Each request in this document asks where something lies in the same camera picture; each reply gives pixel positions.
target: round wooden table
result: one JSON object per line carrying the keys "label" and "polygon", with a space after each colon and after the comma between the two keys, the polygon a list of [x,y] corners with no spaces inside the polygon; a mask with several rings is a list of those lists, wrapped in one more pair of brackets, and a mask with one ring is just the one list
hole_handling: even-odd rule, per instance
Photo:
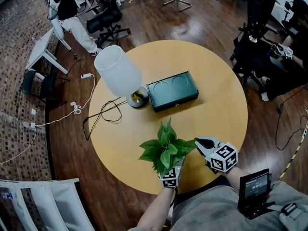
{"label": "round wooden table", "polygon": [[[204,47],[179,40],[147,43],[130,50],[127,55],[141,72],[142,86],[190,71],[199,96],[195,101],[158,113],[154,112],[151,102],[142,109],[124,104],[119,107],[122,119],[118,123],[100,118],[91,140],[98,157],[115,177],[137,190],[159,193],[161,183],[152,163],[138,160],[143,153],[139,145],[156,139],[160,121],[166,123],[169,117],[181,139],[214,136],[240,150],[247,129],[247,104],[243,88],[227,63]],[[116,98],[100,79],[90,103],[89,116]],[[104,117],[116,119],[119,111],[110,110]],[[89,120],[90,128],[94,121],[95,118]],[[205,166],[205,158],[197,149],[187,155],[181,175],[180,193],[203,187],[219,176]]]}

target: person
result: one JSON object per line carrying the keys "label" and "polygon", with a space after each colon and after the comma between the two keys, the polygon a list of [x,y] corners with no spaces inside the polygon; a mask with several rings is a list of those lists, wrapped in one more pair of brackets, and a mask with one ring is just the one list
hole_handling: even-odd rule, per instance
{"label": "person", "polygon": [[49,0],[58,4],[57,16],[61,26],[66,31],[71,31],[74,38],[81,44],[92,56],[96,56],[101,48],[96,45],[96,39],[89,36],[82,23],[80,22],[77,13],[78,6],[75,0]]}
{"label": "person", "polygon": [[[172,214],[171,231],[283,231],[285,227],[279,221],[279,212],[271,211],[252,220],[247,219],[239,212],[238,192],[240,177],[248,175],[247,172],[233,167],[229,172],[223,173],[212,183],[205,186],[205,191],[196,190],[197,194],[180,201],[175,201]],[[163,228],[170,203],[173,197],[173,188],[163,188],[159,195],[147,208],[137,227],[129,231],[159,231]],[[268,202],[275,201],[276,205],[289,203],[308,204],[308,197],[282,181],[273,184],[269,193]]]}
{"label": "person", "polygon": [[263,101],[273,100],[308,82],[308,5],[304,1],[297,21],[302,29],[296,36],[289,35],[282,43],[293,50],[292,60],[279,59],[287,72],[279,71],[261,78],[265,87],[261,94]]}

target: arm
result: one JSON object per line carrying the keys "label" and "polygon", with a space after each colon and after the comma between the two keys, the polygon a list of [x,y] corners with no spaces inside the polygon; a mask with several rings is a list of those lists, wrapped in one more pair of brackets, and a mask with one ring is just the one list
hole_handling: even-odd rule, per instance
{"label": "arm", "polygon": [[140,218],[137,227],[159,231],[166,221],[174,188],[163,188]]}
{"label": "arm", "polygon": [[296,62],[298,65],[300,65],[302,68],[304,68],[304,65],[303,65],[303,60],[302,59],[299,59],[297,56],[294,56],[292,57],[293,61]]}
{"label": "arm", "polygon": [[233,167],[229,172],[221,174],[228,179],[231,186],[237,191],[237,193],[240,191],[240,177],[249,175],[249,173],[238,167]]}
{"label": "arm", "polygon": [[286,37],[282,43],[282,45],[287,46],[287,47],[290,47],[292,44],[293,44],[293,38],[290,35]]}

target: table lamp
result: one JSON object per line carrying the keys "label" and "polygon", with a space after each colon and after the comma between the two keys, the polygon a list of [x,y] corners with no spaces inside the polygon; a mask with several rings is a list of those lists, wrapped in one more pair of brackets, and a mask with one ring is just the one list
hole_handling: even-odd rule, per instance
{"label": "table lamp", "polygon": [[117,97],[126,97],[134,108],[149,101],[149,95],[141,87],[141,74],[121,47],[112,45],[104,48],[95,58],[94,66],[109,90]]}

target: black shirt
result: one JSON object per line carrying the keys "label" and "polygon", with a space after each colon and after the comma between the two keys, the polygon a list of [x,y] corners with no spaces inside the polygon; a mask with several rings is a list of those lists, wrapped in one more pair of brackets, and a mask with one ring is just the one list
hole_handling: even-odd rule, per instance
{"label": "black shirt", "polygon": [[59,20],[65,20],[75,16],[78,12],[78,7],[75,0],[54,0],[60,2],[58,7]]}
{"label": "black shirt", "polygon": [[295,56],[303,60],[303,66],[308,70],[308,52],[306,48],[308,42],[308,29],[305,28],[300,30],[293,40],[294,42],[290,48],[293,50]]}

